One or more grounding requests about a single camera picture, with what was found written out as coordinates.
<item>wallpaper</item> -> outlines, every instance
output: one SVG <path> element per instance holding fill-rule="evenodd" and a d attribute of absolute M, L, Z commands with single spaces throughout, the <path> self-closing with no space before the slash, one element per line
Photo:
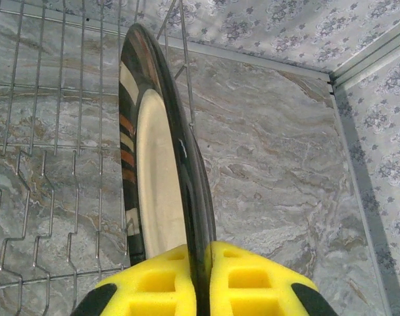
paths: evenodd
<path fill-rule="evenodd" d="M 400 57 L 337 105 L 394 315 L 400 315 Z"/>
<path fill-rule="evenodd" d="M 100 19 L 102 0 L 66 0 L 67 13 Z M 41 0 L 26 0 L 41 5 Z M 45 0 L 63 11 L 62 0 Z M 139 22 L 157 31 L 172 0 L 140 0 Z M 136 0 L 104 0 L 104 21 L 134 22 Z M 178 3 L 169 34 L 180 37 Z M 189 40 L 329 72 L 400 23 L 400 0 L 184 0 Z"/>

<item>black plate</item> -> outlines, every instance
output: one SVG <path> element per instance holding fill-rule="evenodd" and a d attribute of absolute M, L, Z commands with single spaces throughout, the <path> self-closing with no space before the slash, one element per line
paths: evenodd
<path fill-rule="evenodd" d="M 126 212 L 137 209 L 139 212 L 136 133 L 138 126 L 138 109 L 143 93 L 154 89 L 162 97 L 175 153 L 180 192 L 184 210 L 187 246 L 191 278 L 197 296 L 197 314 L 208 315 L 209 280 L 211 253 L 208 247 L 216 240 L 211 192 L 200 150 L 188 125 L 182 102 L 171 75 L 166 59 L 156 39 L 142 25 L 134 24 L 128 30 L 122 48 L 121 61 L 126 65 L 136 81 L 139 93 L 137 104 L 120 82 L 119 111 L 120 131 L 129 136 L 134 143 L 134 150 L 121 144 L 121 150 L 127 154 L 122 156 L 122 173 L 124 187 L 124 206 Z M 131 264 L 145 259 L 143 244 L 143 227 L 140 214 L 128 220 L 130 229 L 128 251 Z"/>

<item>metal trim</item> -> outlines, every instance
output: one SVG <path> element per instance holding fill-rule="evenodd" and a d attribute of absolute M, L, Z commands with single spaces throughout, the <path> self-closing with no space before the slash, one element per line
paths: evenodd
<path fill-rule="evenodd" d="M 374 248 L 374 242 L 372 241 L 372 237 L 371 237 L 371 233 L 370 233 L 370 225 L 368 224 L 368 221 L 367 221 L 367 218 L 366 218 L 366 215 L 364 212 L 363 199 L 361 197 L 361 193 L 359 192 L 357 175 L 355 174 L 355 169 L 352 164 L 351 153 L 349 152 L 349 147 L 347 145 L 347 139 L 346 139 L 345 131 L 343 129 L 343 125 L 341 122 L 339 108 L 336 103 L 334 93 L 332 92 L 332 86 L 330 84 L 328 84 L 328 90 L 330 92 L 330 99 L 332 100 L 333 108 L 335 111 L 336 125 L 337 125 L 338 131 L 339 131 L 339 136 L 341 138 L 342 145 L 345 148 L 347 166 L 349 168 L 349 173 L 352 178 L 353 191 L 355 193 L 355 196 L 357 197 L 359 213 L 361 215 L 362 225 L 364 226 L 364 233 L 365 233 L 365 236 L 366 236 L 366 239 L 368 242 L 368 250 L 370 252 L 372 265 L 374 266 L 374 273 L 376 275 L 378 290 L 380 291 L 380 296 L 382 299 L 384 312 L 386 313 L 386 316 L 392 316 L 391 309 L 390 309 L 390 303 L 389 303 L 388 296 L 386 293 L 386 287 L 384 286 L 384 281 L 382 278 L 380 266 L 378 265 L 378 262 L 377 262 L 376 250 Z"/>
<path fill-rule="evenodd" d="M 20 3 L 11 1 L 11 0 L 3 0 L 1 2 L 1 12 L 4 13 L 11 13 L 11 14 L 19 14 L 20 13 Z M 42 16 L 42 8 L 36 7 L 33 5 L 24 5 L 24 16 L 30 16 L 33 18 L 41 18 Z M 54 11 L 54 10 L 45 10 L 45 19 L 53 22 L 60 22 L 63 23 L 63 13 Z M 66 14 L 65 23 L 67 25 L 76 26 L 81 28 L 82 27 L 82 17 L 74 16 L 71 14 Z M 93 30 L 96 32 L 101 31 L 101 23 L 100 21 L 96 20 L 89 20 L 85 21 L 84 28 L 86 30 Z M 118 34 L 118 25 L 111 24 L 111 23 L 103 23 L 103 33 L 104 34 Z M 125 32 L 120 32 L 121 36 L 125 36 Z M 159 38 L 159 43 L 161 45 L 165 45 L 165 36 L 161 35 Z M 184 49 L 184 43 L 182 39 L 170 38 L 168 37 L 168 44 L 169 47 Z M 263 59 L 255 56 L 244 55 L 241 53 L 237 53 L 234 51 L 228 51 L 226 49 L 221 49 L 217 47 L 211 47 L 208 45 L 187 42 L 188 51 L 194 53 L 200 53 L 209 56 L 220 57 L 224 59 L 229 59 L 233 61 L 238 61 L 240 63 L 247 63 L 250 65 L 260 66 L 264 68 L 270 68 L 273 70 L 279 70 L 284 72 L 290 72 L 292 74 L 298 74 L 300 76 L 307 76 L 314 79 L 320 79 L 326 82 L 330 81 L 330 77 L 328 74 L 315 71 L 304 69 L 298 66 L 288 65 L 284 63 L 279 63 L 277 61 L 271 61 L 268 59 Z"/>
<path fill-rule="evenodd" d="M 400 23 L 330 74 L 334 88 L 353 86 L 400 56 Z"/>

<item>marble tile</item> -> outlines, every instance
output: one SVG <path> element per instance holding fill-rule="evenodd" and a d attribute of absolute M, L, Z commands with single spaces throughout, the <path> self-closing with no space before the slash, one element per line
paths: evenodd
<path fill-rule="evenodd" d="M 0 143 L 5 137 L 10 100 L 11 90 L 0 87 Z M 102 112 L 100 112 L 100 100 L 98 93 L 83 93 L 82 95 L 80 145 L 88 147 L 99 145 L 99 122 L 102 115 L 102 146 L 118 148 L 118 96 L 104 95 Z M 34 106 L 36 106 L 35 127 L 32 130 Z M 55 130 L 57 106 L 59 106 L 58 134 Z M 77 146 L 79 110 L 79 92 L 62 91 L 59 96 L 55 90 L 39 89 L 36 97 L 32 88 L 15 88 L 8 142 L 10 144 L 30 144 L 33 134 L 34 143 L 37 145 L 54 145 L 57 136 L 59 146 Z"/>
<path fill-rule="evenodd" d="M 11 83 L 16 51 L 19 17 L 0 13 L 0 84 Z M 41 51 L 39 85 L 59 86 L 61 23 L 45 21 L 43 40 L 40 42 L 41 20 L 25 16 L 22 21 L 18 49 L 15 84 L 36 85 L 38 54 Z M 103 93 L 118 93 L 118 37 L 103 34 Z M 62 88 L 100 92 L 101 42 L 100 33 L 84 31 L 83 81 L 80 85 L 82 58 L 82 29 L 66 25 L 64 29 L 64 51 L 62 60 Z"/>
<path fill-rule="evenodd" d="M 9 148 L 5 157 L 0 157 L 0 188 L 3 190 L 0 213 L 0 254 L 4 238 L 20 237 L 24 227 L 26 189 L 14 173 L 17 148 Z M 21 159 L 20 174 L 31 189 L 23 241 L 9 243 L 5 267 L 16 271 L 24 280 L 45 278 L 40 269 L 32 267 L 34 242 L 37 235 L 49 232 L 51 191 L 46 179 L 41 176 L 42 150 L 37 147 L 31 157 Z M 60 150 L 57 156 L 52 150 L 47 154 L 46 176 L 55 188 L 52 237 L 39 242 L 38 264 L 51 273 L 51 277 L 72 275 L 73 269 L 66 262 L 68 233 L 74 232 L 76 212 L 76 183 L 72 176 L 72 152 Z M 96 150 L 82 150 L 76 159 L 76 180 L 79 185 L 78 233 L 72 237 L 71 260 L 78 273 L 97 271 L 96 230 L 99 225 L 99 188 L 102 183 L 102 214 L 100 245 L 100 267 L 119 268 L 128 264 L 124 258 L 124 234 L 121 231 L 121 176 L 119 149 L 103 152 L 103 177 L 99 177 L 99 155 Z M 0 284 L 14 282 L 17 278 L 0 273 Z M 95 286 L 98 276 L 78 279 L 78 298 Z M 51 310 L 68 315 L 72 308 L 72 278 L 54 280 L 51 284 Z M 17 287 L 0 290 L 0 305 L 5 312 L 16 308 Z M 24 315 L 34 315 L 45 307 L 45 283 L 25 285 L 23 291 Z"/>
<path fill-rule="evenodd" d="M 17 17 L 0 15 L 0 84 L 10 84 Z M 9 143 L 29 144 L 38 64 L 40 21 L 24 18 Z M 76 146 L 80 89 L 81 30 L 65 31 L 63 90 L 60 97 L 59 149 L 53 155 L 58 95 L 61 25 L 46 22 L 41 62 L 41 85 L 36 107 L 36 147 L 20 169 L 31 187 L 26 237 L 10 244 L 6 266 L 25 280 L 44 277 L 32 267 L 34 240 L 49 228 L 50 195 L 41 174 L 46 147 L 48 179 L 55 186 L 53 236 L 41 241 L 39 264 L 53 275 L 72 273 L 66 262 L 66 243 L 74 231 L 76 185 L 72 177 L 72 149 Z M 99 139 L 99 34 L 85 31 L 82 100 L 82 145 Z M 120 152 L 116 93 L 118 40 L 105 35 L 103 91 L 103 213 L 101 266 L 118 267 L 124 246 L 120 231 Z M 181 51 L 170 50 L 175 72 L 184 63 Z M 383 315 L 374 268 L 368 253 L 357 198 L 346 163 L 326 83 L 191 54 L 196 129 L 213 195 L 218 238 L 245 247 L 286 265 L 319 286 L 340 315 Z M 187 114 L 184 75 L 178 87 Z M 3 141 L 9 89 L 0 85 L 0 142 Z M 26 191 L 14 173 L 18 148 L 0 157 L 1 242 L 20 236 Z M 79 272 L 96 271 L 95 232 L 98 225 L 99 155 L 83 149 L 76 162 L 80 185 L 78 235 L 71 258 Z M 16 280 L 0 273 L 0 284 Z M 97 276 L 78 279 L 81 298 Z M 72 278 L 51 285 L 50 312 L 67 315 L 72 307 Z M 24 286 L 23 315 L 40 313 L 45 305 L 44 283 Z M 0 315 L 11 313 L 16 288 L 0 289 Z"/>
<path fill-rule="evenodd" d="M 384 315 L 326 83 L 193 53 L 191 65 L 218 239 L 310 277 L 340 315 Z"/>

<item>metal wire rack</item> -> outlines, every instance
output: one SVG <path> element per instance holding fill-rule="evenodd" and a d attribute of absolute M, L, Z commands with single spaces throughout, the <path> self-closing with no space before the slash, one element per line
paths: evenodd
<path fill-rule="evenodd" d="M 194 129 L 183 1 L 190 126 Z M 118 136 L 122 0 L 101 18 L 0 0 L 0 315 L 68 315 L 103 277 L 128 267 Z M 139 0 L 134 22 L 137 22 Z"/>

